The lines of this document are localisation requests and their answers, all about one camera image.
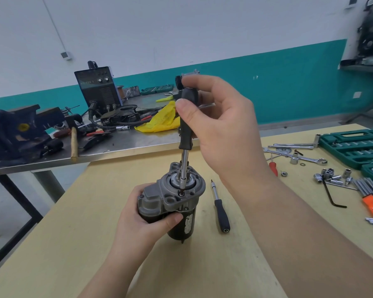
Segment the socket set case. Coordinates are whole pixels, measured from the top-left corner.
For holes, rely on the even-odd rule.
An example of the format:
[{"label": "socket set case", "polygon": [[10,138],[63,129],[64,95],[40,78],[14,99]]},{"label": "socket set case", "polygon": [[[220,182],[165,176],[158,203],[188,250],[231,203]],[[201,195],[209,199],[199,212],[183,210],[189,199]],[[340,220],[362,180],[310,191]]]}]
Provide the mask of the socket set case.
[{"label": "socket set case", "polygon": [[164,85],[164,86],[157,86],[157,87],[150,87],[146,88],[141,91],[141,95],[149,95],[149,94],[155,94],[155,93],[163,93],[163,92],[169,92],[173,90],[174,85]]},{"label": "socket set case", "polygon": [[345,165],[373,180],[373,130],[324,134],[319,145]]}]

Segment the screwdriver lying on table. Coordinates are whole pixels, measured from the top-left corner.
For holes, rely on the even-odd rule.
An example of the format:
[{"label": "screwdriver lying on table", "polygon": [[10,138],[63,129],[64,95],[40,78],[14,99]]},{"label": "screwdriver lying on table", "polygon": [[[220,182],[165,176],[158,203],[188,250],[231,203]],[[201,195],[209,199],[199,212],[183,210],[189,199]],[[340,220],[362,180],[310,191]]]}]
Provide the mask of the screwdriver lying on table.
[{"label": "screwdriver lying on table", "polygon": [[274,162],[274,158],[271,153],[271,162],[269,162],[269,168],[272,170],[272,172],[278,176],[278,170],[276,169],[276,163]]},{"label": "screwdriver lying on table", "polygon": [[222,200],[218,198],[216,185],[212,181],[212,188],[214,191],[214,196],[216,200],[214,201],[214,205],[217,208],[217,217],[218,217],[218,224],[222,232],[227,233],[229,230],[231,230],[231,226],[229,225],[228,215],[224,210],[224,207],[222,206]]}]

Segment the wall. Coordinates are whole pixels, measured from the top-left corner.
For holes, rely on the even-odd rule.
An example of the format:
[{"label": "wall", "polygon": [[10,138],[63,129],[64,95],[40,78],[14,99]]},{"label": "wall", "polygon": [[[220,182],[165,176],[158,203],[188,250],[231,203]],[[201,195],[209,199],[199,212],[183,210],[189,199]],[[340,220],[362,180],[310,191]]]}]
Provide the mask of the wall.
[{"label": "wall", "polygon": [[[0,22],[0,97],[11,95],[0,108],[82,105],[83,112],[73,72],[87,60],[141,89],[194,68],[221,76],[262,109],[260,123],[352,112],[373,99],[373,75],[337,70],[355,52],[366,0],[349,10],[346,0],[45,1],[74,59],[60,58],[42,0],[0,0],[9,17]],[[363,94],[352,100],[355,91]],[[322,100],[328,105],[318,106]],[[298,110],[287,110],[290,103]]]}]

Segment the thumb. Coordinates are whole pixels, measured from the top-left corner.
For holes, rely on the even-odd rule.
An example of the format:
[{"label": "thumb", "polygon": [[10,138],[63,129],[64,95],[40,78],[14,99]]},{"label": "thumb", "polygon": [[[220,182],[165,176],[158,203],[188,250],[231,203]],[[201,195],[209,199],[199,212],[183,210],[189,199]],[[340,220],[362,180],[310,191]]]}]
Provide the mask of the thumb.
[{"label": "thumb", "polygon": [[189,125],[198,137],[201,130],[206,128],[210,123],[211,118],[203,114],[201,110],[199,110],[198,107],[189,100],[184,98],[178,99],[175,102],[175,108],[180,117]]},{"label": "thumb", "polygon": [[167,215],[164,219],[154,222],[153,224],[149,224],[151,227],[151,234],[155,237],[155,240],[159,240],[163,235],[173,229],[182,219],[184,216],[179,213],[175,212],[170,215]]}]

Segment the teal wall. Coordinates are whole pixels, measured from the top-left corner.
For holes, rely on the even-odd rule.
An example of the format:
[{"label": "teal wall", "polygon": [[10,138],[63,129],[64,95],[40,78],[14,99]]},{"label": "teal wall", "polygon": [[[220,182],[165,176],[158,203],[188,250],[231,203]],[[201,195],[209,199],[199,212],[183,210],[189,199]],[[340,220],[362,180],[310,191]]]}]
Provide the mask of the teal wall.
[{"label": "teal wall", "polygon": [[[114,80],[144,89],[174,83],[175,75],[198,69],[225,79],[252,100],[260,124],[348,113],[373,101],[373,73],[337,69],[345,44],[337,40]],[[356,91],[362,96],[352,99]],[[80,114],[87,109],[78,85],[0,98],[4,110],[32,104],[42,109],[81,105],[75,109]]]}]

